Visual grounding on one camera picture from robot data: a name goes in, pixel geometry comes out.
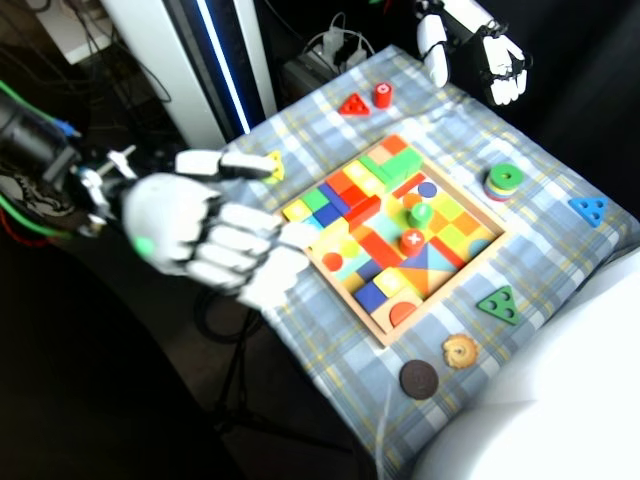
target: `yellow circle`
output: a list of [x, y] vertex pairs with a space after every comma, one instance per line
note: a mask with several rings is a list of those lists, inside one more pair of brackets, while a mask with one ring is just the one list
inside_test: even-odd
[[360, 245], [353, 240], [346, 240], [340, 245], [340, 253], [343, 257], [355, 258], [360, 253]]

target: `blue checkered tablecloth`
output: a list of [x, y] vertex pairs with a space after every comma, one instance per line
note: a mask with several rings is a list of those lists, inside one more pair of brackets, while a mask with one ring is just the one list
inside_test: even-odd
[[[353, 92], [372, 105], [373, 86], [382, 81], [395, 89], [389, 109], [372, 107], [366, 117], [337, 112]], [[401, 134], [499, 214], [517, 232], [514, 239], [387, 349], [313, 268], [301, 275], [286, 305], [264, 314], [363, 445], [372, 454], [381, 448], [386, 476], [404, 478], [433, 435], [594, 269], [640, 242], [640, 225], [610, 201], [602, 225], [591, 228], [567, 201], [601, 192], [456, 87], [435, 89], [422, 65], [395, 47], [230, 144], [247, 153], [280, 150], [284, 181], [249, 182], [249, 188], [233, 181], [224, 189], [236, 201], [275, 210], [390, 133]], [[506, 204], [482, 191], [488, 168], [503, 161], [526, 175]], [[522, 319], [515, 327], [475, 307], [506, 284], [513, 287]], [[472, 368], [454, 371], [444, 363], [441, 345], [454, 333], [466, 333], [481, 346]], [[415, 401], [400, 388], [398, 373], [411, 359], [425, 360], [438, 372], [440, 386], [429, 400]], [[384, 433], [376, 435], [387, 395]]]

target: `led light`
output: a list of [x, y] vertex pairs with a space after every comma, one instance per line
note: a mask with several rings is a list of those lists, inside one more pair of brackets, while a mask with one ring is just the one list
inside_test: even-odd
[[202, 16], [202, 20], [204, 21], [204, 26], [207, 29], [209, 39], [211, 40], [211, 45], [213, 46], [213, 50], [216, 52], [216, 56], [218, 57], [218, 63], [220, 63], [224, 81], [227, 84], [227, 88], [229, 89], [229, 93], [231, 94], [231, 99], [233, 100], [233, 104], [236, 107], [236, 112], [238, 113], [238, 118], [240, 119], [240, 123], [242, 124], [242, 129], [244, 130], [244, 133], [249, 133], [251, 131], [251, 128], [249, 128], [249, 123], [247, 123], [247, 117], [244, 114], [244, 109], [242, 108], [240, 97], [238, 97], [238, 91], [236, 90], [236, 86], [233, 83], [233, 78], [231, 77], [231, 72], [229, 71], [227, 60], [224, 57], [224, 52], [222, 51], [222, 46], [220, 45], [218, 34], [216, 33], [216, 29], [213, 26], [211, 12], [209, 12], [209, 7], [207, 6], [206, 0], [197, 0], [197, 2], [198, 9], [200, 10], [200, 15]]

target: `red cable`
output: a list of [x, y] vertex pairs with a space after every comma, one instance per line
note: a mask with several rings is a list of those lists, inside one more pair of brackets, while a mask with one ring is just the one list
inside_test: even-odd
[[7, 220], [7, 216], [5, 215], [4, 210], [1, 209], [1, 208], [0, 208], [0, 222], [2, 222], [2, 226], [4, 227], [5, 232], [7, 232], [7, 235], [9, 235], [11, 238], [13, 238], [19, 244], [24, 245], [25, 247], [42, 248], [42, 247], [46, 247], [47, 245], [49, 245], [49, 239], [47, 237], [44, 237], [41, 240], [28, 240], [28, 239], [18, 235], [13, 230], [11, 225], [9, 225], [9, 222]]

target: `blue triangle block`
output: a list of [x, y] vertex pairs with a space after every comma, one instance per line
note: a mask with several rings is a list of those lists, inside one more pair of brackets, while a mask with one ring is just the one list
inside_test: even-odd
[[422, 247], [422, 251], [415, 257], [408, 257], [404, 262], [400, 264], [403, 268], [429, 268], [427, 245]]
[[604, 218], [608, 199], [605, 197], [572, 198], [569, 205], [593, 228], [599, 227]]
[[458, 269], [449, 260], [447, 260], [436, 247], [427, 243], [426, 248], [429, 256], [429, 270], [440, 270], [441, 272], [458, 271]]

